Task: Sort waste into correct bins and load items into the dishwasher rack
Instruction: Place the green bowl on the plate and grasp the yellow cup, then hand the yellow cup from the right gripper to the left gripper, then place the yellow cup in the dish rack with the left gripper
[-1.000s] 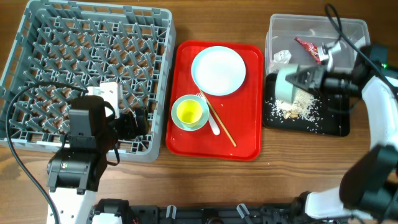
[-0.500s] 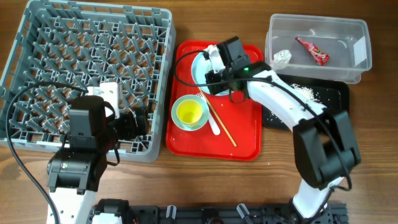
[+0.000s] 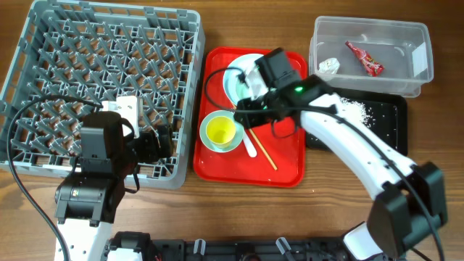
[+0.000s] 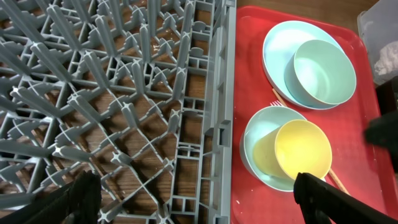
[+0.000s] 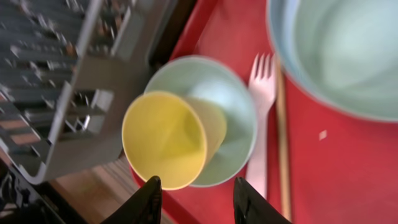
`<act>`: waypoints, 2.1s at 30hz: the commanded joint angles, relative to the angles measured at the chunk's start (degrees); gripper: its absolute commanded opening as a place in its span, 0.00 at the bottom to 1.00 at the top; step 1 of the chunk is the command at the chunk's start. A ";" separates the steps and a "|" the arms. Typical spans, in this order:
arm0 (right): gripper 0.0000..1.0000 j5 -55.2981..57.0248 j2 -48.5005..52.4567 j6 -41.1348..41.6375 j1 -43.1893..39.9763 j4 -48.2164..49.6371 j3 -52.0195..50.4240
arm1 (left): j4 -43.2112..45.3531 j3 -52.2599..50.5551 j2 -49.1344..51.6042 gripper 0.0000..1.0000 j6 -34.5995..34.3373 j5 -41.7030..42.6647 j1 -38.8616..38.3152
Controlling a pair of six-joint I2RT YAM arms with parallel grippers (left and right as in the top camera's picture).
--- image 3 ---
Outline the yellow cup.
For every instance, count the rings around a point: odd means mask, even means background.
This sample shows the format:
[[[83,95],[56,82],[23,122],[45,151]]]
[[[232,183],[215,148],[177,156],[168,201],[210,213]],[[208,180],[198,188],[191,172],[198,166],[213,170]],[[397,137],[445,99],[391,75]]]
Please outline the yellow cup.
[[[218,148],[229,146],[236,134],[235,123],[226,116],[212,118],[206,127],[207,138]]]

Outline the white napkin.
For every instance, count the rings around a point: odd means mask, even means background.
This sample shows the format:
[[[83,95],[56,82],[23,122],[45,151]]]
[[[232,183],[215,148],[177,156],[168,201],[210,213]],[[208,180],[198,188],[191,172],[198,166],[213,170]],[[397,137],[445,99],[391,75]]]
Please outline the white napkin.
[[[319,63],[318,72],[323,74],[337,74],[340,63],[337,58],[328,58]]]

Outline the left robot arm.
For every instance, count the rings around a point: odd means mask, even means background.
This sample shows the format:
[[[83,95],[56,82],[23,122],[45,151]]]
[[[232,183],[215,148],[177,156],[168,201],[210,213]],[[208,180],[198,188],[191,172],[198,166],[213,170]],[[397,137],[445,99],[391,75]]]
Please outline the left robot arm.
[[[146,233],[122,232],[111,238],[119,203],[129,190],[125,178],[140,163],[173,155],[173,129],[135,134],[116,112],[95,112],[83,118],[80,130],[80,172],[71,172],[55,193],[58,229],[65,240],[56,253],[66,260],[112,259],[117,254],[136,260],[160,260]]]

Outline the rice and food scraps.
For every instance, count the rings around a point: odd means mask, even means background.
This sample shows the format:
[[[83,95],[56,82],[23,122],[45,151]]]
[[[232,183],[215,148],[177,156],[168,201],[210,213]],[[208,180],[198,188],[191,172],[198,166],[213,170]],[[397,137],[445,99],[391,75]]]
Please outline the rice and food scraps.
[[[368,128],[373,127],[375,120],[372,107],[364,102],[347,98],[341,98],[341,103],[345,106],[345,111],[349,114],[351,119],[362,123]]]

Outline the red snack wrapper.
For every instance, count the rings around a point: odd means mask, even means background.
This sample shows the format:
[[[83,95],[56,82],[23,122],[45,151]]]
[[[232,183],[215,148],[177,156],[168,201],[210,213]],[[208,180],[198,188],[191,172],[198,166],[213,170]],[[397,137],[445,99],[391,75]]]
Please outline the red snack wrapper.
[[[364,49],[354,46],[351,42],[346,41],[345,45],[356,56],[366,73],[371,77],[377,77],[384,71],[384,66],[375,61],[372,56]]]

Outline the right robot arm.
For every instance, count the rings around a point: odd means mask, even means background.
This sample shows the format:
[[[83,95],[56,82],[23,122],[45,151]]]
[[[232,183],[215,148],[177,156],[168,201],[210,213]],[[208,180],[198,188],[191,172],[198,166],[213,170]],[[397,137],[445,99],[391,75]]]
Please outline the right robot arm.
[[[239,70],[250,95],[236,105],[245,128],[287,117],[321,140],[358,177],[373,200],[368,219],[343,244],[357,260],[378,254],[398,258],[428,236],[444,251],[438,230],[447,223],[444,177],[433,163],[417,165],[349,118],[336,90],[316,75],[302,78],[283,49]]]

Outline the light green bowl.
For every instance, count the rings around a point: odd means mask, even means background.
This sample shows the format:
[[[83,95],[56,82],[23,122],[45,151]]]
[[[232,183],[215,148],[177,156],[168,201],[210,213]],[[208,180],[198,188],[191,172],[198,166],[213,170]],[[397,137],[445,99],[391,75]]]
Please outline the light green bowl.
[[[251,98],[248,86],[246,83],[238,82],[236,85],[236,98],[233,103],[237,105],[240,100],[248,98]]]

